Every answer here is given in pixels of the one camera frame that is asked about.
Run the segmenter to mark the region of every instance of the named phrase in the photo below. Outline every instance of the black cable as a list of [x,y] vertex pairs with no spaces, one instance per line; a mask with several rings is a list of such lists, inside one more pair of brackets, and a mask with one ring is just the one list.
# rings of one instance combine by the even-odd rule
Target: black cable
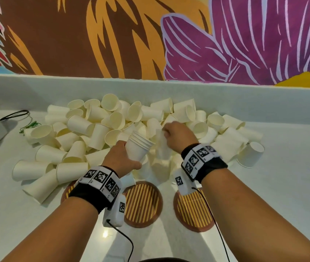
[[220,233],[220,230],[219,230],[219,228],[218,228],[218,224],[217,224],[216,220],[215,220],[214,217],[213,217],[213,213],[212,213],[212,211],[211,211],[211,209],[210,209],[210,206],[208,205],[208,203],[207,203],[205,197],[203,196],[203,194],[201,193],[200,190],[198,190],[197,188],[192,188],[192,189],[195,189],[198,193],[200,193],[201,197],[204,199],[204,201],[205,201],[205,203],[206,203],[206,206],[207,206],[208,210],[210,211],[210,214],[211,214],[211,216],[212,216],[212,219],[213,219],[214,223],[216,224],[216,227],[217,227],[219,236],[221,237],[221,240],[222,240],[222,243],[223,243],[223,246],[224,246],[224,250],[225,250],[225,254],[227,255],[227,259],[228,259],[228,261],[230,262],[230,259],[229,259],[229,256],[228,256],[228,252],[227,252],[227,248],[225,247],[223,237],[222,237],[222,235],[221,235],[221,233]]
[[128,257],[128,260],[127,260],[127,262],[130,262],[131,255],[132,255],[132,253],[133,253],[133,248],[134,248],[134,245],[133,245],[132,240],[131,240],[126,234],[124,234],[124,233],[121,232],[119,229],[117,229],[114,225],[112,225],[112,224],[110,223],[110,220],[109,220],[109,219],[106,220],[106,222],[107,222],[111,227],[113,227],[115,230],[117,230],[120,234],[122,234],[124,237],[126,237],[126,238],[131,242],[131,244],[132,244],[132,251],[131,251],[131,254],[130,254],[130,256]]
[[25,116],[25,115],[29,115],[29,114],[30,114],[29,110],[20,110],[20,111],[14,112],[12,114],[9,114],[7,116],[4,116],[3,118],[0,119],[0,121],[4,121],[4,120],[10,119],[10,118],[21,117],[21,116]]

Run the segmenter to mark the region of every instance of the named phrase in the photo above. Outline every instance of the person's left arm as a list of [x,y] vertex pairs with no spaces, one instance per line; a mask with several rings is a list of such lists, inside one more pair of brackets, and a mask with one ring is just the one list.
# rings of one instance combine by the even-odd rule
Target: person's left arm
[[[128,159],[124,141],[110,149],[103,166],[113,169],[119,178],[141,163]],[[77,262],[98,219],[97,209],[79,197],[69,197],[32,231],[3,262]]]

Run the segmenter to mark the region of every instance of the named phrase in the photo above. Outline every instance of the person's right arm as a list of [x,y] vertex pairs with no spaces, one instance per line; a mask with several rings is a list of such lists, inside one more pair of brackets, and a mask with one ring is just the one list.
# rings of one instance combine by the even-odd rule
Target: person's right arm
[[[168,123],[163,129],[168,146],[180,154],[198,143],[182,123]],[[310,241],[227,168],[210,172],[201,184],[238,261],[310,261]]]

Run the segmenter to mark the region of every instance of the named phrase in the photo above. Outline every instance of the wristband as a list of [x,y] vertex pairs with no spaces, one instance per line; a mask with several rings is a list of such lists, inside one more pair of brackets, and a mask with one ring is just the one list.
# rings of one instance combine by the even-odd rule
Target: wristband
[[182,151],[182,168],[191,181],[201,183],[205,176],[216,169],[227,168],[218,152],[209,144],[192,144]]
[[77,181],[70,197],[79,197],[91,203],[100,213],[112,207],[122,183],[117,174],[109,167],[98,166],[90,169]]

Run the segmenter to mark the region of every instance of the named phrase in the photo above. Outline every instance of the person's right hand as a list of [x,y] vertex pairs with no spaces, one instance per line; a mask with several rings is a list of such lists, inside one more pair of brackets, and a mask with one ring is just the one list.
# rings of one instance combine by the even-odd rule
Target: person's right hand
[[166,123],[162,130],[167,139],[167,146],[181,154],[189,145],[199,143],[194,133],[183,123]]

